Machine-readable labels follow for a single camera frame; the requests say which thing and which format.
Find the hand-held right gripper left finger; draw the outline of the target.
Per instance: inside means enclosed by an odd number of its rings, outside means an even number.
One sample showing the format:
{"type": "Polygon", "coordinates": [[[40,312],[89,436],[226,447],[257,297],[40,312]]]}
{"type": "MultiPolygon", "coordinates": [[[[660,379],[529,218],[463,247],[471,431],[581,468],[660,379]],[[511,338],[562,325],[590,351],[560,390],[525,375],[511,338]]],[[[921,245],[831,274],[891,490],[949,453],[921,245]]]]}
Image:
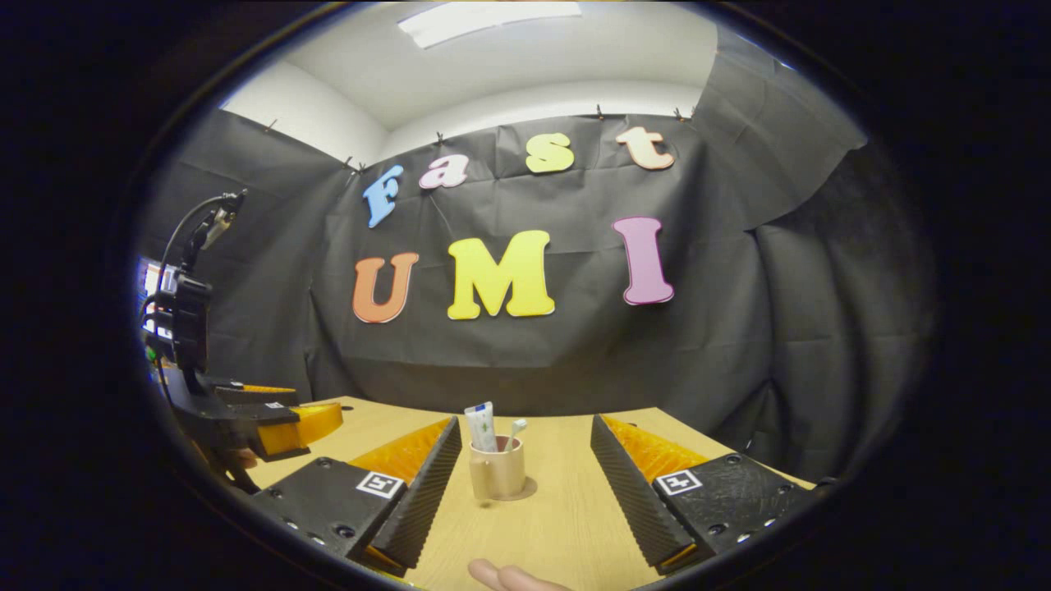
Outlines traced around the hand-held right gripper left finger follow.
{"type": "Polygon", "coordinates": [[[461,425],[448,416],[352,461],[314,458],[250,502],[327,553],[405,575],[418,566],[461,449],[461,425]]]}

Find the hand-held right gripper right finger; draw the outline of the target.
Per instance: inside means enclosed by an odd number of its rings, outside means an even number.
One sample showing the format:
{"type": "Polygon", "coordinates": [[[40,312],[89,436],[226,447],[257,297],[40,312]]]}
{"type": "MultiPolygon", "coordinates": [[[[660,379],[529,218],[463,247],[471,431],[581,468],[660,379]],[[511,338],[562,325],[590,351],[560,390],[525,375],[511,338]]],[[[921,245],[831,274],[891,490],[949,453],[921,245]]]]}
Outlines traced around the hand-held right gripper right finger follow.
{"type": "Polygon", "coordinates": [[[593,416],[590,449],[658,575],[762,538],[818,500],[746,454],[709,458],[609,415],[593,416]]]}

